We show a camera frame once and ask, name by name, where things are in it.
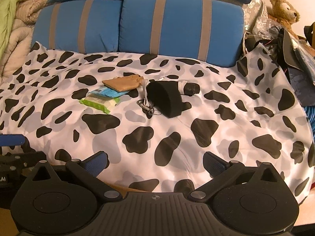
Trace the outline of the beige quilted blanket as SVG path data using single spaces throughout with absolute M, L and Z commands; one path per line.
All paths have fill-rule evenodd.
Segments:
M 35 23 L 47 0 L 19 0 L 7 47 L 1 56 L 1 83 L 25 62 L 30 52 Z

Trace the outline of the blue striped cushion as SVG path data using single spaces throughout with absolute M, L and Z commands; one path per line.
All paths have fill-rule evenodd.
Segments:
M 32 43 L 79 53 L 116 52 L 122 1 L 77 0 L 49 5 L 35 23 Z
M 243 9 L 217 0 L 123 0 L 119 51 L 191 58 L 232 67 Z

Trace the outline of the left blue striped cushion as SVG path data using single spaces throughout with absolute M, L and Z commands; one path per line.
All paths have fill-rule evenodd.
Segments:
M 122 1 L 77 0 L 49 5 L 35 23 L 32 43 L 79 53 L 116 52 Z

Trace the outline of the black roll with white tape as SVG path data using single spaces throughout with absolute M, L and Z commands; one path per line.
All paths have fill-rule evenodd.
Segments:
M 181 95 L 193 96 L 199 94 L 200 86 L 197 83 L 180 81 L 178 82 L 178 90 Z

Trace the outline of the brown teddy bear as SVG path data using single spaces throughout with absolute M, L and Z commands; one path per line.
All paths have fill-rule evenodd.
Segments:
M 270 3 L 268 17 L 281 24 L 295 39 L 302 41 L 302 46 L 314 56 L 314 23 L 304 27 L 305 38 L 298 36 L 292 30 L 292 25 L 299 22 L 299 12 L 287 0 L 270 0 Z

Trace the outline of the cow print blanket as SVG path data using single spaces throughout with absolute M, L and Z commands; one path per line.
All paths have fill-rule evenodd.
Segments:
M 148 82 L 193 83 L 181 114 L 145 114 L 137 88 L 110 113 L 82 100 L 103 81 L 140 75 Z M 36 43 L 25 63 L 1 84 L 1 133 L 26 137 L 23 151 L 43 151 L 61 164 L 105 151 L 100 179 L 144 191 L 195 189 L 209 180 L 202 157 L 211 151 L 247 166 L 273 164 L 294 197 L 309 194 L 314 173 L 311 126 L 291 85 L 258 45 L 234 67 L 150 54 L 80 54 Z

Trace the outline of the black foam roll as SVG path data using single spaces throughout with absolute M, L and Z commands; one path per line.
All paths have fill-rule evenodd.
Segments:
M 176 81 L 154 81 L 147 85 L 147 98 L 167 118 L 182 114 L 183 102 Z

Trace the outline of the right blue striped cushion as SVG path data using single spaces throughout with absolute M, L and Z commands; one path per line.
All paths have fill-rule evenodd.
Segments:
M 123 0 L 119 51 L 191 58 L 232 67 L 243 9 L 217 0 Z

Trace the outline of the blue wet wipes pack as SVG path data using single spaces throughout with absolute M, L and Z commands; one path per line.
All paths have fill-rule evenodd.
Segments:
M 98 89 L 94 89 L 93 91 L 89 92 L 90 94 L 96 95 L 96 96 L 101 96 L 105 98 L 119 98 L 120 96 L 123 96 L 127 94 L 129 91 L 122 91 L 118 92 L 114 89 L 111 89 L 109 87 L 101 87 Z

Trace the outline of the tan drawstring pouch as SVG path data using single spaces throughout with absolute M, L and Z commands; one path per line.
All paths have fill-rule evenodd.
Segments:
M 143 80 L 143 76 L 130 75 L 103 80 L 102 83 L 106 87 L 109 87 L 117 92 L 124 92 L 138 88 L 142 84 Z

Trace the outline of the green tissue pack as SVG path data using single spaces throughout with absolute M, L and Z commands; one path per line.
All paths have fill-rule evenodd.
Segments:
M 80 104 L 110 114 L 120 102 L 119 98 L 108 98 L 96 95 L 88 95 L 79 100 Z

